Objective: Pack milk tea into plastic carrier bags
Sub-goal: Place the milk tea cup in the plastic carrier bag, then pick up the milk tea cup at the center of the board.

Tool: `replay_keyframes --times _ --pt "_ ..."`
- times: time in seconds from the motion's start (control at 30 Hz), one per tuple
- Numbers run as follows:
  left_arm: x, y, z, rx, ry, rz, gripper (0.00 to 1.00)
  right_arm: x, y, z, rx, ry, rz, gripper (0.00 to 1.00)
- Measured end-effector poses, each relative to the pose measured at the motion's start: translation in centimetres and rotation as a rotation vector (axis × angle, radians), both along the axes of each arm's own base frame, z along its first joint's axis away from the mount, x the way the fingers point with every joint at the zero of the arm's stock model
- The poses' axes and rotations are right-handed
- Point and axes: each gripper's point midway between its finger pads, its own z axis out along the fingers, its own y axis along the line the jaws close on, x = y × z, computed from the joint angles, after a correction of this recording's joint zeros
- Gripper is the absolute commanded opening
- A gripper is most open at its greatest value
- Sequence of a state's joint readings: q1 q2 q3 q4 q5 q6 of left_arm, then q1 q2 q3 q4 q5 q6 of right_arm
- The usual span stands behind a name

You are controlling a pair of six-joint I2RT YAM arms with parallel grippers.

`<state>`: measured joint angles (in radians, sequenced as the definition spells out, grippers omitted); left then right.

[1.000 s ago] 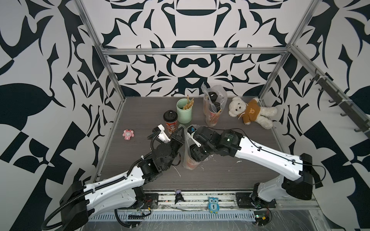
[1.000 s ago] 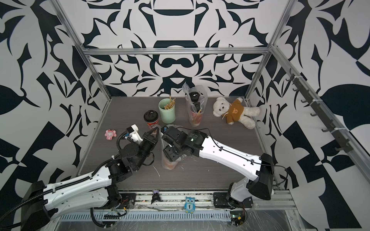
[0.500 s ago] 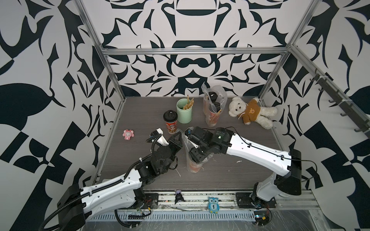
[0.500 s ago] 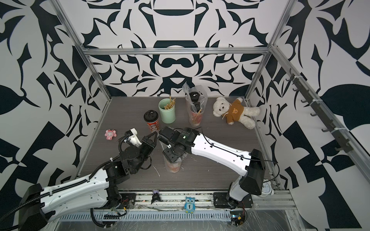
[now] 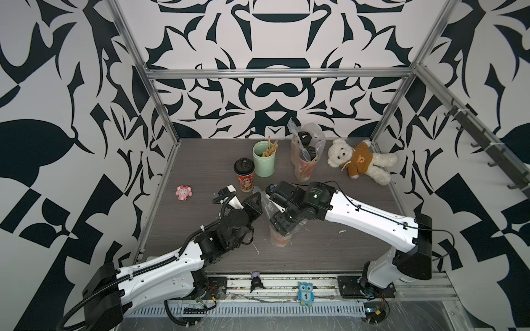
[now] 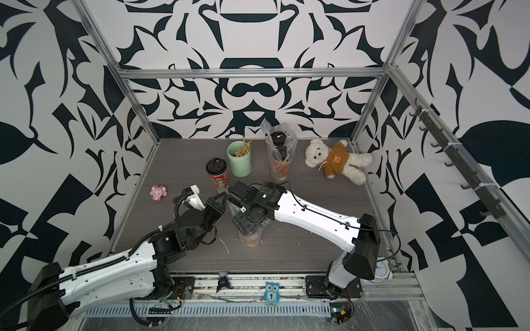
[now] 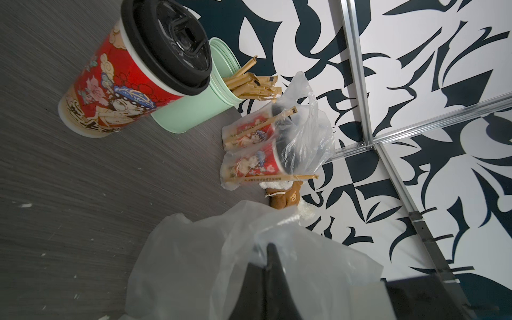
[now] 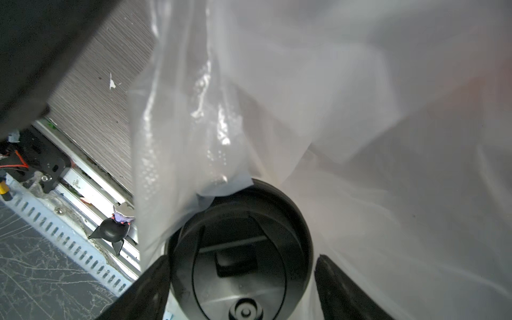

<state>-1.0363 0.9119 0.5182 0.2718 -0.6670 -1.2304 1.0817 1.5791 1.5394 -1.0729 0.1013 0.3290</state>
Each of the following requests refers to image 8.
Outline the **pale milk tea cup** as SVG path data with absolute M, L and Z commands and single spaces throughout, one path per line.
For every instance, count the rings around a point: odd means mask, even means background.
M 309 228 L 260 180 L 217 197 L 169 242 L 171 290 L 188 319 L 288 319 L 313 267 Z

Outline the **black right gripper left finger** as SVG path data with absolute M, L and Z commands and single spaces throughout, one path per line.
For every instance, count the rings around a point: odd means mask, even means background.
M 162 320 L 170 292 L 171 264 L 161 256 L 97 320 Z

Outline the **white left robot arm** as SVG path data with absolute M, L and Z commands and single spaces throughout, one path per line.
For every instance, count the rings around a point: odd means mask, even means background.
M 47 101 L 117 1 L 1 2 L 1 138 L 49 113 Z

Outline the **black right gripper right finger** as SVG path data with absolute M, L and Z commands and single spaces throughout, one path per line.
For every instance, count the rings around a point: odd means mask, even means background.
M 391 319 L 328 256 L 320 255 L 314 271 L 325 319 Z

